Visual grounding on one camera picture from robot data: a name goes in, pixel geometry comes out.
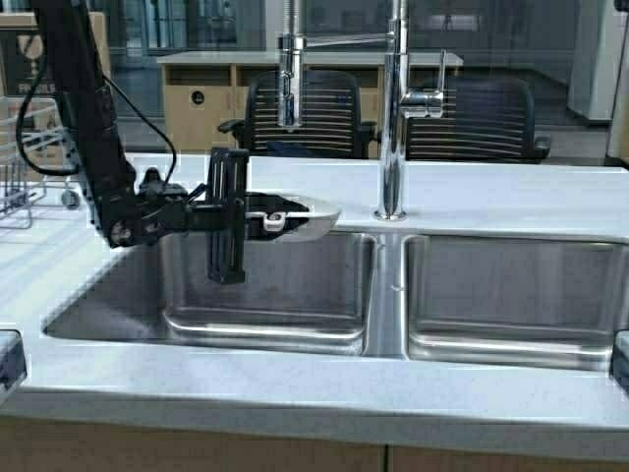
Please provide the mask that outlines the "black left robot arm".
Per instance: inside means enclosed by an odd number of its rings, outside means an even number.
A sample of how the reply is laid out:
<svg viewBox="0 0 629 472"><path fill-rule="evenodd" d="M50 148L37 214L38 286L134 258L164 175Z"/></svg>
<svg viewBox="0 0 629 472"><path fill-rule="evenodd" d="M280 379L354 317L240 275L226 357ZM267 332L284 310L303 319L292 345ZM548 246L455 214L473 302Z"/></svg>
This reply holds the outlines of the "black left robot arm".
<svg viewBox="0 0 629 472"><path fill-rule="evenodd" d="M207 276L245 280L246 241L272 241L305 227L310 209L247 189L250 155L215 147L205 183L189 192L150 167L141 181L127 159L109 80L102 69L86 3L34 1L31 8L65 131L95 229L111 248L151 245L174 234L207 237Z"/></svg>

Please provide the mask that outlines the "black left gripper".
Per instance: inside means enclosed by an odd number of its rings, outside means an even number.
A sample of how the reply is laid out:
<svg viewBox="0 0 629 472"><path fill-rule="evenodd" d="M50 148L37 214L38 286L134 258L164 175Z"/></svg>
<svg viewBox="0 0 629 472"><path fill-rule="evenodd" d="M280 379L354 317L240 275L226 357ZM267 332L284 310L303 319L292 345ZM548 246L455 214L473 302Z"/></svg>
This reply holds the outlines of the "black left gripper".
<svg viewBox="0 0 629 472"><path fill-rule="evenodd" d="M210 153L205 201L220 207L223 226L206 235L207 276L217 283L245 281L246 222L249 232L291 232L310 220L303 212L246 213L248 164L245 149L215 147Z"/></svg>

